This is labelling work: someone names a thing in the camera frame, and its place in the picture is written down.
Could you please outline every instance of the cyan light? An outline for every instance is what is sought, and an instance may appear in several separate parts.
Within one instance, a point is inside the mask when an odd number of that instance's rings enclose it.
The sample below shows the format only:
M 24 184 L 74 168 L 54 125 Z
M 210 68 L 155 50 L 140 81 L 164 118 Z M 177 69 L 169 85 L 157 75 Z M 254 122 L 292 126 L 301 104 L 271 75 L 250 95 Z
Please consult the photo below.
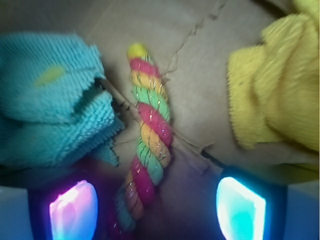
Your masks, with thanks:
M 263 239 L 266 200 L 233 177 L 225 177 L 219 182 L 216 211 L 227 240 Z
M 98 197 L 86 180 L 78 182 L 49 206 L 53 240 L 90 240 L 98 218 Z

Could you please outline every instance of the fabric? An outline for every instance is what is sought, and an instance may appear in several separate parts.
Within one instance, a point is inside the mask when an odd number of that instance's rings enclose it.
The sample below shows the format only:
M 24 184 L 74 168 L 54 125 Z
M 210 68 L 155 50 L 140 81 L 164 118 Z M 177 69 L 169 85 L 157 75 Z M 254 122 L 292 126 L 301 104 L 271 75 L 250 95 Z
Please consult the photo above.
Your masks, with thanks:
M 145 87 L 147 89 L 153 89 L 158 94 L 160 94 L 161 97 L 164 98 L 164 100 L 168 101 L 167 91 L 164 88 L 160 78 L 145 74 L 140 71 L 132 71 L 130 75 L 131 75 L 131 81 L 133 85 L 136 85 L 139 87 Z
M 164 176 L 164 170 L 156 155 L 151 151 L 142 138 L 138 139 L 136 145 L 136 154 L 141 164 L 147 169 L 147 172 L 154 185 L 158 185 Z
M 144 206 L 137 192 L 136 183 L 131 171 L 125 177 L 124 185 L 127 186 L 125 189 L 125 203 L 130 215 L 134 220 L 139 220 L 144 214 Z
M 130 170 L 141 202 L 143 205 L 150 205 L 155 199 L 155 187 L 137 156 L 134 157 Z
M 125 188 L 121 187 L 115 196 L 115 210 L 118 216 L 118 221 L 123 226 L 124 231 L 131 232 L 136 228 L 136 221 L 131 217 L 126 208 Z
M 171 154 L 165 143 L 160 139 L 157 133 L 145 122 L 140 123 L 141 128 L 141 143 L 139 142 L 139 147 L 141 149 L 150 149 L 153 155 L 158 159 L 161 166 L 165 168 L 168 166 Z
M 170 121 L 171 113 L 169 105 L 160 94 L 140 86 L 134 86 L 132 93 L 139 102 L 150 104 L 167 122 Z
M 138 113 L 141 116 L 142 123 L 150 126 L 164 144 L 169 147 L 172 142 L 172 132 L 170 125 L 162 118 L 161 114 L 152 106 L 144 103 L 139 103 Z
M 130 68 L 133 71 L 141 71 L 148 75 L 153 75 L 157 78 L 160 78 L 159 69 L 157 66 L 152 65 L 150 61 L 146 61 L 146 58 L 133 58 L 130 60 Z
M 149 56 L 146 46 L 139 42 L 131 44 L 131 46 L 126 51 L 126 55 L 129 62 L 131 59 Z
M 294 3 L 300 14 L 272 23 L 262 45 L 229 58 L 230 116 L 244 148 L 285 140 L 319 151 L 319 1 Z
M 119 240 L 134 240 L 131 232 L 123 231 L 123 228 L 120 226 L 118 221 L 117 216 L 119 215 L 120 214 L 116 211 L 116 207 L 112 207 L 109 209 L 107 217 L 108 238 Z
M 124 124 L 94 86 L 99 56 L 75 35 L 0 36 L 0 164 L 68 166 L 90 152 L 118 164 L 112 137 Z

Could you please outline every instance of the black wire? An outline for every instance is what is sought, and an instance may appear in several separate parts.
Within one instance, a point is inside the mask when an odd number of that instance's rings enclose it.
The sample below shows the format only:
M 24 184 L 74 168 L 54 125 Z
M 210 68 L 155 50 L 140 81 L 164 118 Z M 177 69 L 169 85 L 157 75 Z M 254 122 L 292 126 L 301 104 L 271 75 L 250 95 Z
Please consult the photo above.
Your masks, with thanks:
M 226 167 L 225 164 L 223 164 L 221 161 L 219 161 L 218 159 L 216 159 L 214 156 L 210 155 L 209 153 L 207 153 L 206 151 L 202 150 L 201 152 L 201 156 L 209 159 L 211 162 L 213 162 L 215 165 L 217 165 L 219 168 L 224 169 Z

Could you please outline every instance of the white surface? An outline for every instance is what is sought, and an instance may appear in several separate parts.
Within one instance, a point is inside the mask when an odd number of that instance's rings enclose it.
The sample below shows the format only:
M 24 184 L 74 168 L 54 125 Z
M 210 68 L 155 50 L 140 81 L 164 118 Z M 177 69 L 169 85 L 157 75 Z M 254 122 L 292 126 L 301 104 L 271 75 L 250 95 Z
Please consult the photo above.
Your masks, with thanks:
M 319 180 L 288 186 L 283 239 L 319 239 Z
M 0 239 L 34 239 L 26 189 L 0 186 Z

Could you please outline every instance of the pink light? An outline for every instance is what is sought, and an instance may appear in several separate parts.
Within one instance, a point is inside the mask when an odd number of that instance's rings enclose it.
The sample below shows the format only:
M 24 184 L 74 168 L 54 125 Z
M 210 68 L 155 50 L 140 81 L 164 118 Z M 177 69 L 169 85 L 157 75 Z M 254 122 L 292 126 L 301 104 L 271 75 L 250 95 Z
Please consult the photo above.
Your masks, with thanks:
M 92 239 L 98 218 L 94 186 L 78 182 L 49 205 L 53 240 Z

